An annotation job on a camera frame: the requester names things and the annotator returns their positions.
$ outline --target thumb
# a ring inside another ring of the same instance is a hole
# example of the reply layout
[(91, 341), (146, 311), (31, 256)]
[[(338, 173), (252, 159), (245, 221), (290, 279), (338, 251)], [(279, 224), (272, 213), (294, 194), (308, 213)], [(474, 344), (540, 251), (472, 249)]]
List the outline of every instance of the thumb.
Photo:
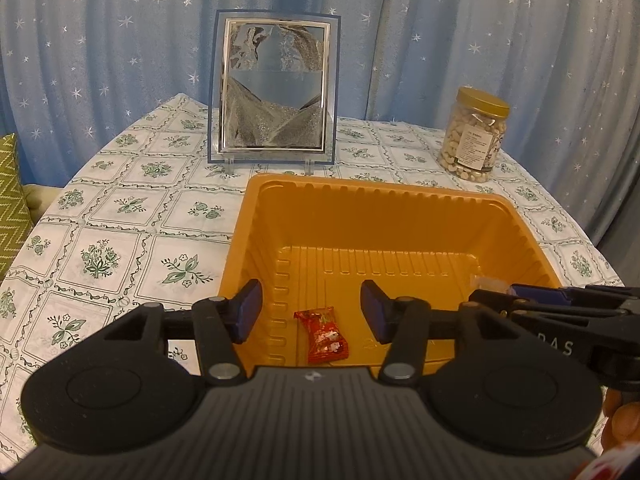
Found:
[(640, 402), (618, 408), (611, 419), (611, 429), (618, 442), (640, 441)]

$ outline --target human hand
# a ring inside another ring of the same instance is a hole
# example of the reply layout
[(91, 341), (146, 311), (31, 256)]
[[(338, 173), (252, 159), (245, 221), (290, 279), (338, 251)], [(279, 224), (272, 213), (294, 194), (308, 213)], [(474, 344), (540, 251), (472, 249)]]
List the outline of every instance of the human hand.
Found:
[(622, 394), (609, 388), (602, 411), (609, 417), (600, 439), (604, 451), (622, 442), (640, 442), (640, 402), (630, 402), (623, 406)]

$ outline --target green cushion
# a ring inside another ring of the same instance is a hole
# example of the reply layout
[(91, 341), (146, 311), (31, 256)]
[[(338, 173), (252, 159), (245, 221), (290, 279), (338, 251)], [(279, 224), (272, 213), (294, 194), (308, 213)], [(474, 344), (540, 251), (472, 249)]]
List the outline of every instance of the green cushion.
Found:
[(0, 282), (33, 228), (20, 186), (16, 134), (0, 137)]

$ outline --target tablecloth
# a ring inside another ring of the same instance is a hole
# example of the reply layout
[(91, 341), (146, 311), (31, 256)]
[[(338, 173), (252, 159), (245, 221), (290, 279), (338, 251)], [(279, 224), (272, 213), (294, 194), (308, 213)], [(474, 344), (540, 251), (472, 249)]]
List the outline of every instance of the tablecloth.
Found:
[[(252, 175), (298, 166), (207, 163), (207, 108), (178, 94), (92, 158), (36, 225), (0, 286), (0, 469), (33, 447), (20, 409), (30, 373), (145, 301), (184, 309), (214, 296)], [(482, 185), (442, 171), (443, 132), (340, 119), (336, 164), (315, 174), (465, 189), (507, 197), (566, 285), (620, 284), (555, 199), (510, 156)], [(197, 373), (192, 344), (170, 357)], [(596, 435), (602, 421), (596, 427)]]

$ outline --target grey ribbed surface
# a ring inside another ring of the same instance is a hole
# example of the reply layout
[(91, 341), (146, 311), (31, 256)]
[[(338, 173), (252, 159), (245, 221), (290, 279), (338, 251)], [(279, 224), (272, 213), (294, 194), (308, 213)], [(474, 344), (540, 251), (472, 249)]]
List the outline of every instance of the grey ribbed surface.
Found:
[(545, 458), (500, 456), (443, 430), (406, 388), (366, 368), (259, 368), (210, 390), (172, 436), (117, 456), (37, 448), (8, 480), (566, 480), (585, 448)]

